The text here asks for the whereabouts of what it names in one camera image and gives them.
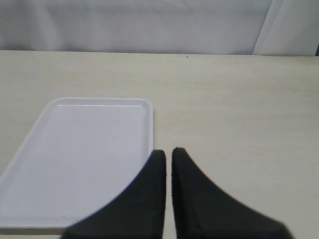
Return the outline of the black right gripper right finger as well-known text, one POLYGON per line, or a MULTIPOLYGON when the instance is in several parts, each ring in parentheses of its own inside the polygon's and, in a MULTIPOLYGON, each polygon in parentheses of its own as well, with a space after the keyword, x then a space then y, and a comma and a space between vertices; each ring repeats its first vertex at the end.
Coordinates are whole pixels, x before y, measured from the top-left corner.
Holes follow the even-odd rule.
POLYGON ((287 227, 215 185, 184 148, 172 152, 171 194, 179 239, 291 239, 287 227))

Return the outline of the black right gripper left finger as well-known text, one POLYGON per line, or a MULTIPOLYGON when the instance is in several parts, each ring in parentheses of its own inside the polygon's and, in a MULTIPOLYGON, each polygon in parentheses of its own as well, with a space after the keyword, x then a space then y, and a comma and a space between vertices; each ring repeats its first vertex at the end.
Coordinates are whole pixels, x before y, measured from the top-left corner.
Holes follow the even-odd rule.
POLYGON ((160 239, 166 204, 166 156, 153 150, 130 185, 109 204, 69 226, 63 239, 160 239))

